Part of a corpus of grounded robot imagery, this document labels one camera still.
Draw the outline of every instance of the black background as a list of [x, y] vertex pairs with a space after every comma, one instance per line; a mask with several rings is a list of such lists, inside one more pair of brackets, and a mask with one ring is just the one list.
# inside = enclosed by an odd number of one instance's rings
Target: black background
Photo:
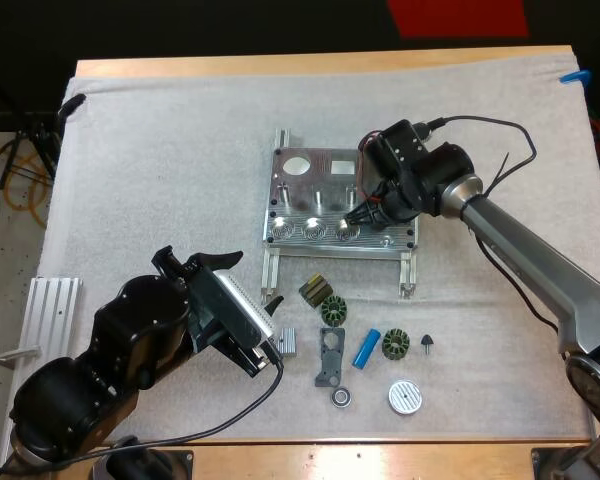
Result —
[[526, 39], [414, 40], [382, 0], [0, 0], [0, 83], [26, 111], [54, 112], [78, 59], [571, 44], [600, 114], [600, 0], [526, 0], [525, 14]]

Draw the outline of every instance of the black connector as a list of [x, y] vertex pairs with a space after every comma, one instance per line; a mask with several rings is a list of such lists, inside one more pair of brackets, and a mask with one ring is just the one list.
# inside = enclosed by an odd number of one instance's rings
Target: black connector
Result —
[[260, 344], [260, 348], [262, 348], [262, 351], [273, 365], [282, 365], [282, 355], [270, 338], [262, 342], [262, 344]]
[[435, 120], [431, 120], [430, 122], [427, 122], [427, 126], [431, 129], [432, 132], [434, 130], [437, 130], [440, 127], [444, 127], [446, 124], [447, 124], [447, 119], [443, 118], [443, 117], [439, 117], [439, 118], [436, 118]]

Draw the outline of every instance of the floor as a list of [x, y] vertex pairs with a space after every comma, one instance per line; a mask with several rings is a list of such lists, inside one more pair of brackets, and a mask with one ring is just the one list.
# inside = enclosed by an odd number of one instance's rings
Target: floor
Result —
[[[0, 133], [0, 146], [12, 137], [11, 133]], [[32, 152], [31, 144], [26, 142], [18, 153], [24, 158]], [[0, 158], [0, 176], [5, 162], [6, 156]], [[12, 176], [9, 197], [16, 207], [27, 205], [30, 184], [30, 180]], [[42, 188], [38, 187], [34, 194], [35, 201], [41, 202], [36, 211], [44, 220], [50, 192], [41, 198]], [[30, 212], [12, 209], [0, 191], [0, 354], [18, 346], [29, 281], [36, 274], [43, 239], [44, 229]], [[11, 371], [0, 366], [0, 436], [10, 385]]]

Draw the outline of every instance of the red object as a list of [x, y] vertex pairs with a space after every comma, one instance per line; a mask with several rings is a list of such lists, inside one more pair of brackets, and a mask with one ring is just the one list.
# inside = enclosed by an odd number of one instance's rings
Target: red object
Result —
[[402, 37], [527, 37], [523, 0], [388, 0]]

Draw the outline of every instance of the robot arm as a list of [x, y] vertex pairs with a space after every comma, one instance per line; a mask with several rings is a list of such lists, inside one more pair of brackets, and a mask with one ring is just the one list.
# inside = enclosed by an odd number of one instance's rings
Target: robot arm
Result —
[[[567, 377], [600, 421], [600, 283], [483, 195], [460, 147], [445, 143], [427, 152], [428, 131], [402, 120], [365, 145], [364, 158], [382, 181], [346, 220], [387, 225], [420, 213], [462, 220], [558, 318]], [[569, 474], [557, 468], [563, 476], [556, 478], [600, 478], [600, 439], [577, 458]], [[584, 470], [576, 467], [585, 464], [596, 475], [578, 476]]]
[[171, 247], [158, 251], [160, 275], [129, 280], [96, 312], [84, 353], [44, 365], [20, 387], [10, 413], [14, 460], [44, 469], [85, 454], [133, 411], [141, 390], [208, 346], [251, 377], [269, 360], [281, 376], [269, 316], [282, 297], [262, 308], [216, 271], [241, 258], [198, 253], [181, 264]]

